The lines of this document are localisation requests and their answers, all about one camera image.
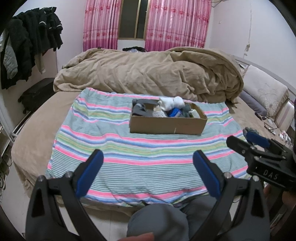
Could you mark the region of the person's left hand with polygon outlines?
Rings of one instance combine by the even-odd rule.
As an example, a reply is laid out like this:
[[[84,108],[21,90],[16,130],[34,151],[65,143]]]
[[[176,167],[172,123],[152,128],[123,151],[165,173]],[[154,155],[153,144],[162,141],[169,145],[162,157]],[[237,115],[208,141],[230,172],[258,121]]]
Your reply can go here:
[[[119,239],[118,241],[154,241],[154,234],[152,232],[144,233],[138,236],[125,237]]]

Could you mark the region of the person's right hand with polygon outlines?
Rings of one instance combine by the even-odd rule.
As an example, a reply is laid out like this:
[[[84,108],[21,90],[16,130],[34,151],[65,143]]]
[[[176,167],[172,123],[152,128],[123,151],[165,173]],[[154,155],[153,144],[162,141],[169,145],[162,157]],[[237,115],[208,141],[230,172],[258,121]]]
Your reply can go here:
[[[267,184],[263,190],[269,211],[270,228],[281,228],[295,207],[295,195]]]

